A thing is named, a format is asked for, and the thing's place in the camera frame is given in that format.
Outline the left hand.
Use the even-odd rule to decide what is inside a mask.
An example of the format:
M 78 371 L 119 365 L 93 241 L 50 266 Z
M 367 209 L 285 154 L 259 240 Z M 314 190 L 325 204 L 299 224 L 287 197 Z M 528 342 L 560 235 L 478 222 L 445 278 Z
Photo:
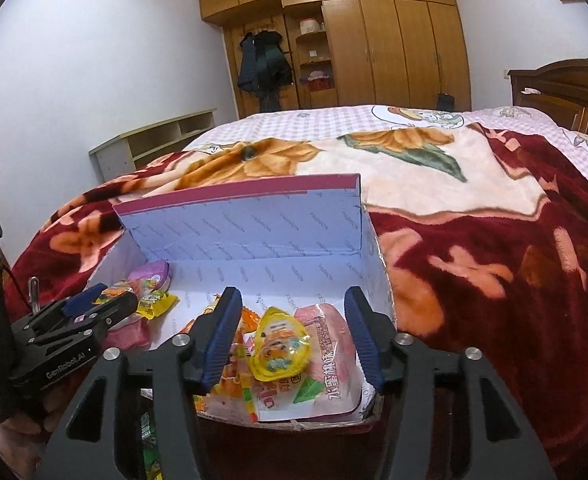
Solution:
M 35 422 L 24 413 L 0 422 L 0 458 L 17 479 L 34 478 L 44 449 L 72 396 L 64 388 L 49 392 L 42 401 L 46 413 L 43 422 Z

